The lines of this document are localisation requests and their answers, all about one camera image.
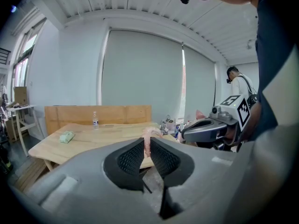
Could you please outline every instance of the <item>pink object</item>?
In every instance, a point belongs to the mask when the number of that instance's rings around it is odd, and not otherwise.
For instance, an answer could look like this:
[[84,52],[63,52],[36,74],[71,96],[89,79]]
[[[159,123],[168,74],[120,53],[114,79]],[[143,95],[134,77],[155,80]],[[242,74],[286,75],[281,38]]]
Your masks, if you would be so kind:
[[158,128],[155,127],[146,127],[142,131],[142,136],[144,138],[144,151],[145,155],[147,157],[150,157],[150,138],[153,134],[158,135],[160,138],[162,138],[162,133]]
[[196,110],[196,119],[204,119],[206,118],[202,112]]

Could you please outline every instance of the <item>cardboard box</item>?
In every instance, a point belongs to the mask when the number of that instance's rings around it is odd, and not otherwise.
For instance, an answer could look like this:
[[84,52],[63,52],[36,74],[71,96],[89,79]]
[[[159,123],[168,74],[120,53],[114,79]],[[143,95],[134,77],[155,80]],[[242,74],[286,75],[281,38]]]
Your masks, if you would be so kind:
[[20,105],[28,105],[27,87],[14,87],[14,101]]

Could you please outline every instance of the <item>gray floor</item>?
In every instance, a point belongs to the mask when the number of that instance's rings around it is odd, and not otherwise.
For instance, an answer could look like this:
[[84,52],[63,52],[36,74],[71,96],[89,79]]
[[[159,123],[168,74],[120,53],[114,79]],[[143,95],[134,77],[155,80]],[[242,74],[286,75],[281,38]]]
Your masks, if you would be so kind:
[[[40,140],[29,135],[23,137],[23,139],[27,150],[30,150],[34,145],[40,142]],[[30,156],[26,157],[19,140],[10,145],[3,144],[3,147],[8,151],[8,158],[14,166],[13,170],[6,176],[7,182],[13,185],[23,171],[33,162],[33,158]]]

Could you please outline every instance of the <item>wooden table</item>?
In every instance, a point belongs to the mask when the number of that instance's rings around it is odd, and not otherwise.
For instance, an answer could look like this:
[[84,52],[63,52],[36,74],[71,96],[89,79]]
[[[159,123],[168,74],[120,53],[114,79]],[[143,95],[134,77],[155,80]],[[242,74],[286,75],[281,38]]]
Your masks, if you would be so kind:
[[[94,130],[93,126],[67,124],[61,129],[39,142],[29,150],[29,155],[35,158],[44,159],[49,170],[53,167],[50,161],[63,164],[71,157],[84,151],[103,147],[121,141],[140,138],[145,127],[158,127],[157,123],[147,122],[132,125],[100,125],[98,130]],[[73,131],[74,138],[68,143],[60,143],[59,136],[64,131]],[[177,142],[170,134],[164,135],[163,138]],[[151,158],[144,158],[140,168],[152,167],[154,164]]]
[[[41,133],[42,137],[44,138],[44,135],[42,133],[41,127],[40,127],[40,125],[38,123],[36,112],[34,110],[35,106],[36,105],[28,105],[28,106],[23,106],[23,107],[20,107],[20,108],[8,108],[7,109],[8,112],[11,112],[11,123],[12,123],[12,126],[13,126],[14,140],[17,140],[17,137],[15,135],[15,131],[14,131],[14,117],[13,117],[13,112],[15,112],[16,122],[17,122],[17,127],[18,127],[18,133],[19,133],[19,138],[20,138],[20,141],[21,141],[21,144],[22,144],[22,148],[23,148],[24,154],[26,156],[28,156],[28,152],[27,152],[27,149],[26,149],[25,144],[24,144],[24,140],[23,140],[23,137],[22,137],[22,131],[30,129],[30,128],[36,126],[37,129],[38,129],[38,131]],[[24,115],[22,115],[23,118],[20,119],[20,114],[21,114],[20,111],[24,111],[25,109],[31,109],[32,110],[33,117],[34,117],[34,123],[32,123],[32,124],[26,124],[25,123]]]

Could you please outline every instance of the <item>wooden pallet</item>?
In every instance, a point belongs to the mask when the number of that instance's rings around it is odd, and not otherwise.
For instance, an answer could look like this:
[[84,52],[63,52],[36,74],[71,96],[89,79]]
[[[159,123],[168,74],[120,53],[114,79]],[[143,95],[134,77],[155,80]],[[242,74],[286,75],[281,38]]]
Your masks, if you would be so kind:
[[47,169],[42,159],[35,159],[33,163],[23,172],[14,186],[21,192],[26,192]]

